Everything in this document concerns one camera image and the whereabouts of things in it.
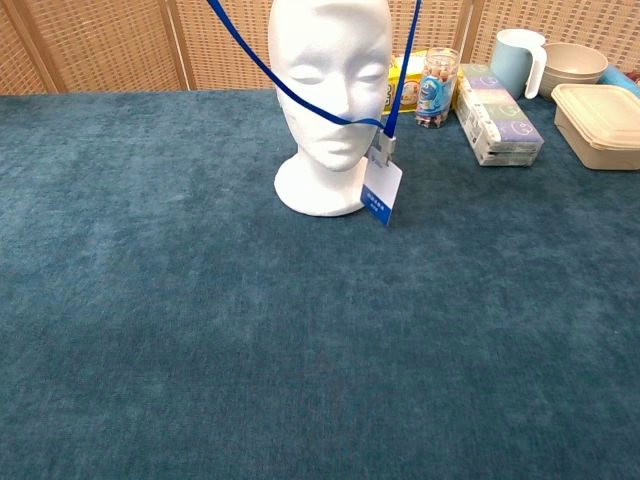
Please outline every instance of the food container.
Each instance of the food container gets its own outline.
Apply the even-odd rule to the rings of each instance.
[[[458,75],[458,57],[458,52],[451,48],[432,48],[427,53],[416,108],[418,125],[439,128],[447,120]]]
[[[555,124],[594,170],[640,170],[640,99],[613,85],[558,85]]]
[[[531,166],[544,140],[486,65],[462,65],[456,115],[483,167]]]

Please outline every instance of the blue lanyard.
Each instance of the blue lanyard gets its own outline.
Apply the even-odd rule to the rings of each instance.
[[[216,15],[218,15],[218,18],[220,18],[220,21],[225,26],[225,28],[229,31],[229,33],[234,38],[234,40],[238,43],[238,45],[240,45],[242,49],[246,52],[246,54],[249,55],[249,57],[251,57],[251,59],[256,63],[256,65],[260,67],[260,70],[262,70],[271,79],[271,81],[276,84],[276,86],[280,90],[282,90],[286,95],[291,97],[291,99],[294,102],[302,105],[306,109],[311,110],[313,113],[316,113],[320,115],[322,118],[329,120],[330,122],[335,123],[337,125],[352,125],[357,123],[365,124],[365,125],[374,125],[378,128],[383,129],[384,134],[387,137],[393,138],[393,135],[396,130],[396,123],[398,122],[398,114],[400,113],[400,101],[402,99],[402,89],[404,86],[405,78],[407,76],[407,67],[409,66],[409,57],[411,55],[411,49],[413,47],[413,38],[415,36],[416,27],[418,25],[418,17],[420,16],[420,7],[422,5],[422,0],[416,0],[416,10],[413,14],[413,21],[411,23],[409,39],[407,40],[407,48],[404,53],[402,70],[400,72],[400,80],[398,81],[398,91],[396,92],[396,97],[393,101],[393,107],[391,108],[391,113],[389,114],[389,118],[387,120],[386,126],[374,118],[363,118],[362,120],[356,120],[356,121],[346,120],[344,118],[333,115],[332,113],[329,113],[323,110],[322,108],[315,106],[312,103],[307,102],[304,98],[300,97],[293,90],[287,87],[284,84],[284,82],[280,80],[278,76],[275,73],[273,73],[271,69],[267,67],[262,60],[260,60],[260,57],[258,57],[258,55],[255,54],[255,52],[251,49],[251,47],[247,44],[247,42],[244,41],[244,39],[242,38],[242,36],[240,35],[236,27],[233,25],[233,22],[231,21],[227,13],[224,11],[224,8],[222,8],[222,5],[220,4],[220,2],[218,0],[207,0],[207,2],[209,2],[209,5],[211,6],[211,8],[213,8],[213,11],[216,12]]]

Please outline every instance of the woven screen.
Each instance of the woven screen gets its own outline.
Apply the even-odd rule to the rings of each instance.
[[[179,90],[157,0],[20,0],[71,92]]]
[[[489,63],[496,34],[510,27],[595,48],[623,71],[640,69],[640,0],[486,1],[472,61]]]
[[[238,47],[206,0],[175,1],[197,89],[269,88],[271,81]],[[226,0],[229,17],[260,58],[268,62],[267,29],[272,0]],[[390,0],[394,53],[404,52],[414,0]],[[452,46],[462,0],[423,4],[414,50]]]
[[[0,95],[45,93],[46,88],[2,6],[0,42]]]
[[[404,53],[415,6],[415,0],[389,0],[395,55]],[[428,0],[423,2],[413,50],[453,47],[461,8],[462,0]]]

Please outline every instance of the bowl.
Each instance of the bowl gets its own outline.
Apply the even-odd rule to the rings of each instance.
[[[547,43],[545,71],[570,78],[600,77],[609,66],[607,57],[593,48],[576,43]]]
[[[582,78],[569,78],[562,75],[555,75],[551,72],[545,70],[542,75],[542,81],[540,82],[540,90],[539,93],[544,98],[551,99],[551,92],[558,85],[563,83],[572,83],[572,84],[596,84],[600,79],[600,75],[594,75],[591,77],[582,77]]]

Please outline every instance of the lanyard clip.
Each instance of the lanyard clip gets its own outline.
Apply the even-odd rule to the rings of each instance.
[[[393,160],[396,150],[396,137],[389,138],[381,130],[378,130],[373,145],[369,147],[367,157],[380,168],[388,167]]]

